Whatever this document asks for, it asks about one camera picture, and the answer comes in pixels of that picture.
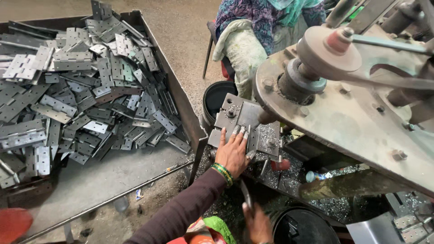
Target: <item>dark sleeve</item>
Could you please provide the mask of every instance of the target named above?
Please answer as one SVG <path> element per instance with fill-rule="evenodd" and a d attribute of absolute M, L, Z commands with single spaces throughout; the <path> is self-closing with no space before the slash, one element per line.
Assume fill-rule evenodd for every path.
<path fill-rule="evenodd" d="M 312 8 L 303 8 L 301 13 L 308 27 L 320 26 L 326 21 L 324 2 L 321 2 Z"/>
<path fill-rule="evenodd" d="M 166 244 L 183 236 L 190 224 L 217 200 L 226 185 L 224 177 L 210 168 L 166 203 L 124 244 Z"/>

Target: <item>metal tray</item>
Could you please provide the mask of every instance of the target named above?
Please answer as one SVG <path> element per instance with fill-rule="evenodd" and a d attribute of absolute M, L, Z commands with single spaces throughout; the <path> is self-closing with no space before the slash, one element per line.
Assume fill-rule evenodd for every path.
<path fill-rule="evenodd" d="M 30 20 L 23 23 L 66 30 L 67 27 L 80 24 L 86 16 Z M 155 48 L 155 58 L 168 74 L 168 90 L 177 105 L 184 131 L 191 140 L 195 157 L 190 162 L 164 173 L 175 164 L 185 162 L 183 152 L 168 143 L 160 143 L 155 148 L 146 147 L 131 151 L 110 150 L 102 161 L 89 160 L 85 165 L 68 163 L 58 174 L 53 191 L 41 198 L 29 199 L 25 204 L 34 221 L 21 243 L 33 240 L 62 225 L 79 218 L 81 215 L 97 209 L 117 198 L 146 186 L 177 170 L 193 164 L 190 183 L 193 182 L 200 158 L 207 141 L 207 135 L 200 127 L 185 91 L 182 89 L 173 69 L 160 49 L 139 10 L 121 13 L 121 17 L 130 25 L 142 25 L 149 41 Z M 8 24 L 0 23 L 0 33 L 8 32 Z"/>

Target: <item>chair leg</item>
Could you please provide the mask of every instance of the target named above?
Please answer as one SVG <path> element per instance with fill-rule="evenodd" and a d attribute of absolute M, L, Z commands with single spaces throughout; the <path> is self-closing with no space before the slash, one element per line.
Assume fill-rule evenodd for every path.
<path fill-rule="evenodd" d="M 202 79 L 205 78 L 205 74 L 207 73 L 208 61 L 210 60 L 211 48 L 213 47 L 213 37 L 210 37 L 210 44 L 208 45 L 207 58 L 205 59 L 205 67 L 204 74 L 202 75 Z"/>

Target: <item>hand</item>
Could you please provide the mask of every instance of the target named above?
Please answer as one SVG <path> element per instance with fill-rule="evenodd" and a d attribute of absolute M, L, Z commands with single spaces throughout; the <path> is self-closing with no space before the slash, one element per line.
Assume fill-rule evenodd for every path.
<path fill-rule="evenodd" d="M 259 204 L 255 203 L 255 209 L 252 210 L 247 203 L 243 203 L 243 213 L 252 243 L 274 242 L 270 219 L 262 211 Z"/>
<path fill-rule="evenodd" d="M 247 168 L 250 160 L 246 158 L 247 136 L 244 132 L 232 134 L 226 143 L 226 128 L 221 130 L 220 145 L 217 149 L 216 163 L 223 165 L 234 179 Z"/>

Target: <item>brown sleeve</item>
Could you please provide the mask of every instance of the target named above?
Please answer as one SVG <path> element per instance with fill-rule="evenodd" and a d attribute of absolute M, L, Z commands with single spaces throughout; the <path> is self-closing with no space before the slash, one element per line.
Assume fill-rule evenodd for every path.
<path fill-rule="evenodd" d="M 210 168 L 166 203 L 124 244 L 166 244 L 183 236 L 190 224 L 217 200 L 226 185 L 224 177 Z"/>

